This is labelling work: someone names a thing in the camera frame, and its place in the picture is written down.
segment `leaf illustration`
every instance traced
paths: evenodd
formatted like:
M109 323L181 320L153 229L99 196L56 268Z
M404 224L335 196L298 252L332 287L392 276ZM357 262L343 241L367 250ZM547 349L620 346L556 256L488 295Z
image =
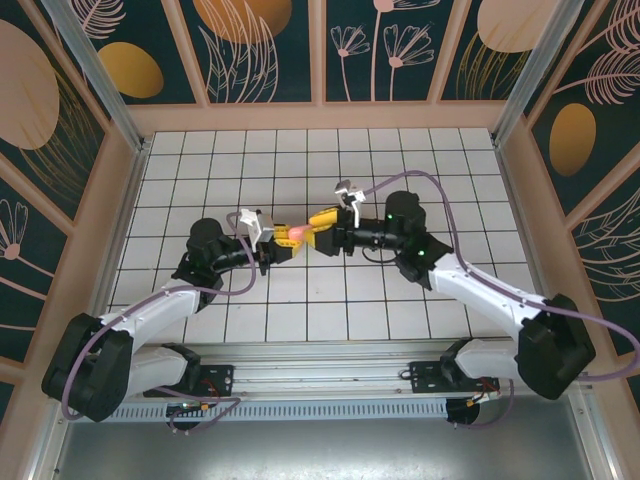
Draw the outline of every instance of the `leaf illustration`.
M207 91L214 98L215 102L226 102L229 96L229 72L227 71L221 52L220 41L217 37L215 40L211 38L202 27L198 28L207 44L207 50L209 52L209 74L206 83Z
M123 0L70 0L89 38L106 40L120 24L126 13Z
M605 30L611 48L622 53L640 46L640 0L618 0Z
M584 220L575 240L598 300L640 296L640 189L619 207Z
M207 90L212 101L270 102L278 85L278 56L267 23L246 2L244 15L230 0L215 5L205 0L202 5L218 33L209 35L200 28L209 51Z
M640 214L640 190L616 209L583 220L579 225L579 233L575 236L578 247L589 247L593 245L592 240L606 238L607 234L638 214Z
M611 50L601 55L591 67L587 78L576 82L578 83L584 83L591 103L624 104L624 99L632 96L636 88L640 87L640 50Z

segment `dark teal wallpaper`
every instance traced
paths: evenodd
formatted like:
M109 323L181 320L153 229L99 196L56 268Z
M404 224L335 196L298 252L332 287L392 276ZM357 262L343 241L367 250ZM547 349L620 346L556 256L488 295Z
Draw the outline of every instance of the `dark teal wallpaper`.
M640 338L640 170L573 230L582 264L608 320ZM611 333L619 355L632 350Z
M555 5L472 0L442 100L506 100Z
M70 4L126 104L195 103L160 0Z
M104 131L16 0L0 45L0 154L73 219Z
M0 179L0 355L22 362L67 237Z
M310 102L307 0L180 0L211 103Z
M0 382L0 425L2 419L9 406L9 400L11 400L11 394L13 393L13 385L10 383Z
M109 112L105 108L104 104L102 103L102 100L100 99L100 97L96 93L95 89L93 88L93 85L91 85L91 82L88 81L86 75L82 71L82 67L80 66L80 64L76 60L76 57L73 55L73 53L71 52L71 50L67 46L67 42L65 42L62 39L62 37L60 36L60 33L58 33L58 30L53 25L53 22L51 21L51 17L49 17L49 14L47 13L47 10L44 8L44 6L42 5L42 2L40 0L35 0L35 4L40 9L40 13L42 13L42 16L44 17L44 19L49 24L49 27L51 28L51 30L56 34L56 37L58 38L58 42L62 45L62 48L64 48L65 52L67 52L67 56L69 57L69 59L71 60L73 65L76 67L76 70L78 71L78 73L80 73L80 75L82 75L82 78L84 79L84 83L91 90L91 93L93 94L93 98L95 98L96 101L98 102L98 104L100 105L100 108L102 109L102 112L105 114L105 116L109 120L111 120L111 114L109 114Z
M631 389L631 395L633 395L633 399L636 401L636 407L638 407L638 411L640 411L640 375L629 377L627 382Z
M553 72L555 72L556 68L558 68L558 64L562 60L562 57L564 57L564 54L566 53L567 48L569 48L569 45L571 45L571 42L576 36L576 33L578 33L578 30L580 30L580 27L582 26L582 22L584 22L584 19L589 13L589 11L591 10L591 7L593 7L594 2L595 0L585 0L585 2L582 4L582 8L580 9L580 14L576 18L576 21L573 23L573 26L569 30L569 33L567 34L564 41L562 42L562 45L560 46L560 49L558 50L558 53L556 54L555 59L547 69L547 72L545 73L544 78L540 81L538 88L536 88L535 92L533 92L533 95L531 96L529 103L527 103L527 106L524 109L524 114L526 116L529 116L529 114L531 113L531 110L533 110L533 107L535 107L536 103L538 102L538 99L540 98L542 91L547 87L549 77L551 77Z
M640 141L640 16L605 9L533 126L565 213Z
M426 100L451 5L328 0L326 100Z

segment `yellow object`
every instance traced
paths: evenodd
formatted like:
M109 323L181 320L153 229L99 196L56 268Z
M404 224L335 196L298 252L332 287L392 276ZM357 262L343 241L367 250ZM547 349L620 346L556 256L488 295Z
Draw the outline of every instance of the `yellow object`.
M38 149L58 124L56 72L38 44L4 20L0 20L0 65L0 138L18 148Z
M333 227L333 223L330 225L324 225L322 227L312 228L311 230L305 230L304 239L305 241L311 245L311 247L316 248L316 233L324 232L325 230L329 230Z
M596 119L587 107L570 103L551 127L549 156L560 175L570 177L584 167L596 142Z
M532 50L558 3L559 0L484 0L478 11L480 39L496 52Z
M251 13L247 12L245 3ZM209 30L233 43L264 41L265 34L259 30L260 19L275 37L291 18L291 0L193 0L193 5Z
M140 47L114 42L102 47L98 56L120 93L134 98L149 98L162 91L162 70Z
M333 225L338 221L338 209L336 207L327 208L316 213L309 219L309 225L312 227L324 227L325 225Z
M292 250L291 257L295 257L300 250L303 242L297 242L295 240L289 239L289 229L291 227L289 225L276 225L275 231L273 233L273 238L276 242L276 245L279 245L283 248L290 248Z

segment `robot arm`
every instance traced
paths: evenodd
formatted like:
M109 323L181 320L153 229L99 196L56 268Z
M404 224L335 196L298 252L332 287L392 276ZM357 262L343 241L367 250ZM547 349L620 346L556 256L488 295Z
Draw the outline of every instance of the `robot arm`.
M441 358L450 383L459 384L465 377L521 378L539 395L557 399L595 357L582 320L549 314L501 292L577 311L570 299L557 295L549 300L507 285L468 263L461 265L450 246L428 233L426 213L416 194L389 195L382 220L361 217L362 192L348 180L338 184L336 194L340 206L309 220L306 240L316 250L329 256L341 251L353 255L357 247L393 251L393 261L408 281L468 305L511 337L456 342Z
M218 221L205 218L191 227L187 252L172 279L160 289L166 294L158 297L154 292L136 302L144 306L111 327L83 360L71 388L71 408L99 422L128 396L160 386L171 386L183 393L194 391L201 378L200 358L195 353L175 344L139 352L157 333L202 310L215 298L197 290L172 289L197 286L220 290L224 273L250 263L257 264L265 275L271 265L293 258L302 245L289 240L287 226L275 226L260 211L243 210L240 221L248 226L246 240L251 244L251 257L238 239L222 233ZM121 313L97 318L80 314L69 322L42 381L44 393L61 400L80 351L98 330Z
M558 295L547 300L500 282L472 265L461 265L454 250L427 231L426 213L417 195L392 193L386 201L384 219L378 220L361 217L358 203L364 195L350 182L338 184L336 193L340 206L309 220L304 236L313 248L328 256L341 252L353 255L359 247L393 251L394 263L408 281L469 305L493 319L511 337L456 342L441 357L443 376L452 386L465 378L520 377L539 395L556 399L595 357L581 320L514 301L478 278L518 298L575 311L570 299ZM200 378L196 354L173 344L138 352L156 333L214 299L214 295L196 290L169 290L189 285L219 290L223 273L251 263L257 264L264 275L271 265L293 258L302 245L289 238L288 227L273 225L271 218L259 211L244 210L240 221L248 226L251 255L238 239L224 235L216 220L202 219L192 226L187 252L172 280L162 287L166 295L153 301L143 299L145 306L113 326L83 359L71 388L72 408L101 421L130 395L166 385L183 393L194 391ZM69 323L43 379L44 393L62 398L80 351L92 335L118 315L94 318L81 314Z

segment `white tile floor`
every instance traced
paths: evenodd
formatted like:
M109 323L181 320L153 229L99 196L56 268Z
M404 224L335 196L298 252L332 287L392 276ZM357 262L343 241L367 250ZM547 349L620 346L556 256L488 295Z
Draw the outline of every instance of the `white tile floor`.
M484 271L533 291L529 268L489 135L484 129L263 130L158 133L111 297L111 309L166 282L199 218L262 207L276 223L300 225L336 202L339 178L362 187L403 170L438 175L450 197L463 255ZM450 242L435 188L424 178L395 189L420 195L427 228ZM384 215L389 187L364 205ZM249 270L224 276L242 288ZM501 336L462 304L408 283L394 266L312 249L275 266L241 297L214 303L161 332L155 342L271 342Z

